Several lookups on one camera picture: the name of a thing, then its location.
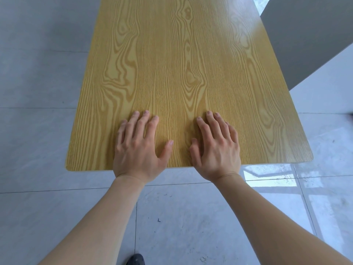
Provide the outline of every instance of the dark object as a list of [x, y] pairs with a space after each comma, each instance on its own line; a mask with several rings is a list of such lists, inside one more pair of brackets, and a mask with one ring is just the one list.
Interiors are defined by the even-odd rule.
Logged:
[[126, 265], [145, 265], [145, 260], [141, 254], [134, 254], [129, 258]]

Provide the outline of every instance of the wooden table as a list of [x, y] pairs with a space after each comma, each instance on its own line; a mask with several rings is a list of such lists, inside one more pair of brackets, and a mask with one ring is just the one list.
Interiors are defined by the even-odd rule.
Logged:
[[195, 117], [219, 112], [243, 164], [303, 162], [312, 152], [253, 0], [102, 0], [66, 168], [112, 169], [132, 111], [160, 117], [156, 149], [190, 166]]

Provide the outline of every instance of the forearm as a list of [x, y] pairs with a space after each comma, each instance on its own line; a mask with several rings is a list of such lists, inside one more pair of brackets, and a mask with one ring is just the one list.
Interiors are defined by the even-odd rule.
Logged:
[[236, 214], [261, 264], [352, 264], [264, 199], [239, 175], [221, 178], [215, 185]]
[[126, 225], [144, 184], [122, 176], [40, 263], [115, 264]]

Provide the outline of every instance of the person's right arm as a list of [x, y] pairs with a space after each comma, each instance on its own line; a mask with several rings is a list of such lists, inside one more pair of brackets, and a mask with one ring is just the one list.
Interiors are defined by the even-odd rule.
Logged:
[[209, 125], [201, 117], [197, 118], [204, 153], [201, 155], [199, 143], [193, 138], [190, 147], [193, 165], [226, 199], [260, 263], [353, 264], [246, 184], [239, 175], [241, 162], [236, 130], [219, 114], [207, 112], [206, 117]]

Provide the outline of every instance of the person's left arm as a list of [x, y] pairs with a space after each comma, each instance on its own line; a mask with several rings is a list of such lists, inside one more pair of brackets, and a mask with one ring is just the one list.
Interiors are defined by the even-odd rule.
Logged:
[[117, 178], [101, 200], [39, 265], [117, 262], [126, 225], [140, 192], [166, 168], [172, 153], [173, 141], [168, 141], [161, 156], [156, 156], [157, 124], [158, 116], [149, 121], [148, 111], [141, 119], [135, 112], [129, 122], [121, 123], [113, 164]]

